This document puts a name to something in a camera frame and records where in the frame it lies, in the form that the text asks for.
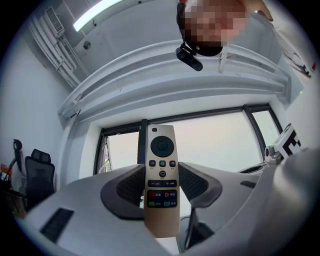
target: ceiling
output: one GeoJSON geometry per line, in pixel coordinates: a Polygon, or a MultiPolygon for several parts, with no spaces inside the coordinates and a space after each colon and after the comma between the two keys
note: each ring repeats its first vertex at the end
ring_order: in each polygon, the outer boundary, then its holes
{"type": "MultiPolygon", "coordinates": [[[[89,22],[77,32],[74,22],[98,2],[47,0],[36,10],[39,16],[46,7],[53,6],[65,28],[66,38],[90,74],[133,50],[181,39],[176,23],[177,0],[142,0],[141,3],[138,0],[124,0],[99,14],[94,22],[89,22]],[[90,49],[84,49],[85,41],[91,43],[90,49]]],[[[40,60],[40,49],[32,37],[29,36],[27,43],[40,60]]],[[[257,13],[248,18],[245,32],[235,38],[233,44],[257,52],[275,63],[281,56],[271,25],[257,13]]],[[[86,78],[81,69],[77,69],[75,75],[81,81],[86,78]]]]}

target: remote control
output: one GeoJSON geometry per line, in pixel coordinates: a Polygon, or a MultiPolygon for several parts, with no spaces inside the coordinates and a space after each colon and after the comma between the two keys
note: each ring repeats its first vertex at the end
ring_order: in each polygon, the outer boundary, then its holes
{"type": "Polygon", "coordinates": [[[180,228],[180,184],[172,125],[149,125],[145,169],[144,224],[156,238],[175,237],[180,228]]]}

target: fluorescent light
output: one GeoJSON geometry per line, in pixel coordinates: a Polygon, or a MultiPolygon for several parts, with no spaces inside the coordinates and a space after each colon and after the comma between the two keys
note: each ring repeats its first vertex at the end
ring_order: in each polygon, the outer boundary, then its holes
{"type": "Polygon", "coordinates": [[[102,0],[98,2],[95,6],[89,9],[84,15],[82,15],[74,24],[76,31],[81,30],[89,21],[91,21],[98,14],[102,13],[104,10],[115,5],[116,3],[122,2],[123,0],[102,0]]]}

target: air vent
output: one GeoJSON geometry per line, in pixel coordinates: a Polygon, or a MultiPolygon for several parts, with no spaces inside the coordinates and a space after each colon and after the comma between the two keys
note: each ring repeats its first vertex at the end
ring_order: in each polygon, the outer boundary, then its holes
{"type": "Polygon", "coordinates": [[[55,10],[50,6],[48,9],[44,11],[44,19],[48,24],[50,30],[56,38],[59,38],[65,32],[64,26],[62,26],[55,10]]]}

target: white wall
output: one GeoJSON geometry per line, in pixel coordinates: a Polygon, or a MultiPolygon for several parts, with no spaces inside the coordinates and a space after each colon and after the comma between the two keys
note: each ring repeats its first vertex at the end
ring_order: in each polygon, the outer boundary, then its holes
{"type": "Polygon", "coordinates": [[[38,149],[49,153],[57,165],[65,125],[57,111],[69,90],[60,74],[45,69],[17,34],[0,69],[0,163],[10,164],[13,139],[18,139],[24,156],[38,149]]]}
{"type": "MultiPolygon", "coordinates": [[[[293,68],[286,62],[283,55],[281,55],[278,66],[291,76],[291,104],[292,104],[300,96],[300,92],[302,91],[303,93],[303,90],[304,90],[304,86],[301,83],[300,79],[298,79],[296,74],[299,74],[299,76],[301,76],[301,79],[306,79],[306,82],[308,81],[308,79],[304,78],[304,75],[302,73],[300,74],[299,71],[295,72],[293,68]]],[[[290,121],[284,106],[276,98],[271,100],[270,106],[272,107],[275,115],[277,116],[282,126],[282,129],[286,128],[286,126],[290,123],[290,121]]]]}

